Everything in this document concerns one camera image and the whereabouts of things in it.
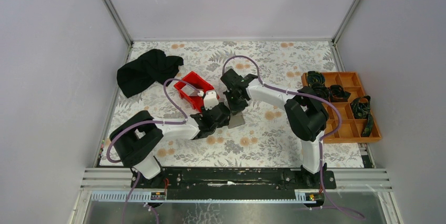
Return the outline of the grey card holder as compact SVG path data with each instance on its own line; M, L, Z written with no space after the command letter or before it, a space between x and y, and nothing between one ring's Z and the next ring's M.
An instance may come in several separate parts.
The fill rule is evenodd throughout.
M229 124L228 124L228 129L232 129L235 127L239 127L244 125L245 119L244 119L244 115L242 112L236 114L236 115L231 115L230 120L229 120Z

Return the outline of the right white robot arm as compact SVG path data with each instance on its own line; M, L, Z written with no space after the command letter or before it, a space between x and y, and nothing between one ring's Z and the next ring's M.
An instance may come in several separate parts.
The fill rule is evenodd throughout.
M285 111L292 132L301 140L303 159L302 183L315 188L322 182L320 140L329 118L322 99L311 94L311 88L288 91L264 83L258 76L245 77L229 69L220 78L226 86L224 92L233 115L245 110L249 100L259 100Z

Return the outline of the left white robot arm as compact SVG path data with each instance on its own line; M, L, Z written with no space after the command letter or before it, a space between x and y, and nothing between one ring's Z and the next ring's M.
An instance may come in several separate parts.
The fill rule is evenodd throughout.
M152 188L163 182L162 167L151 154L162 140L196 140L207 138L216 129L228 126L230 109L220 102L211 109L186 119L154 118L146 110L138 112L110 134L110 145L124 167L132 168L143 176Z

